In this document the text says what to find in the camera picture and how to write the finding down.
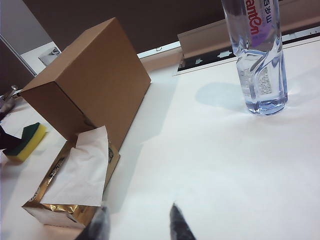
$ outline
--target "bottle label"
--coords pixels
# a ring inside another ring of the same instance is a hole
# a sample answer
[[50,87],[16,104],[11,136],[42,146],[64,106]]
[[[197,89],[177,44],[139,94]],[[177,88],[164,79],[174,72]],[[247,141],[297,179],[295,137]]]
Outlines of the bottle label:
[[273,1],[244,0],[252,47],[263,43],[269,35],[275,17]]
[[242,92],[245,96],[250,96],[250,87],[249,87],[249,76],[250,69],[244,69],[239,72],[240,84]]
[[270,82],[270,76],[268,74],[268,66],[264,67],[264,69],[261,70],[257,77],[257,80],[258,91],[261,96],[266,94],[272,94],[272,85]]

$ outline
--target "cardboard box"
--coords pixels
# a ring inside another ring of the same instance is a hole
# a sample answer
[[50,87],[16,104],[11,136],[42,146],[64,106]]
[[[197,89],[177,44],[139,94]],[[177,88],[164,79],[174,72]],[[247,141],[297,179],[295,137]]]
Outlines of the cardboard box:
[[68,141],[105,125],[120,149],[150,81],[112,18],[81,34],[21,95]]
[[[54,183],[54,179],[59,177],[59,169],[64,164],[65,158],[68,156],[70,149],[74,147],[74,143],[66,142],[60,153],[53,161],[48,172],[44,176],[37,191],[33,197],[27,201],[22,207],[39,220],[44,225],[53,225],[58,227],[84,228],[87,226],[94,216],[98,207],[86,206],[78,204],[44,204],[40,203],[42,197],[46,193],[48,187]],[[106,188],[111,175],[119,160],[117,149],[109,143],[109,163],[106,171],[104,188]]]

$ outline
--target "white table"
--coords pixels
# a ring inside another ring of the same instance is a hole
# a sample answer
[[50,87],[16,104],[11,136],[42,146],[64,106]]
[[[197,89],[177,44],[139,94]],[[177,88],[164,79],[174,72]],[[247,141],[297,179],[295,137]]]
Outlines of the white table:
[[[320,38],[313,41],[284,50],[289,101],[273,116],[246,111],[234,61],[176,76],[175,64],[151,71],[104,196],[110,239],[170,239],[175,202],[199,240],[318,240]],[[27,103],[2,125],[19,136],[35,122],[49,133],[25,163],[1,170],[1,239],[71,240],[78,229],[43,226],[21,208],[65,141]]]

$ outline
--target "water bottle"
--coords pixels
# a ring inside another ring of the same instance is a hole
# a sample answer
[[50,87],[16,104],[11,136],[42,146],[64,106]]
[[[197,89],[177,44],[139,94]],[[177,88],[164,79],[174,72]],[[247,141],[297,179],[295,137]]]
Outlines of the water bottle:
[[288,100],[278,0],[222,0],[245,104],[272,115]]

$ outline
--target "yellow sponge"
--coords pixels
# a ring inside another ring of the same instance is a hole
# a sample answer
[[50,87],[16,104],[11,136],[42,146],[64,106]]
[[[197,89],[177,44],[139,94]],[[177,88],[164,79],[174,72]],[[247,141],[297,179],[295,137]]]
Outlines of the yellow sponge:
[[46,127],[39,122],[26,126],[22,132],[22,142],[15,148],[4,150],[3,153],[10,160],[23,162],[38,146],[45,134]]

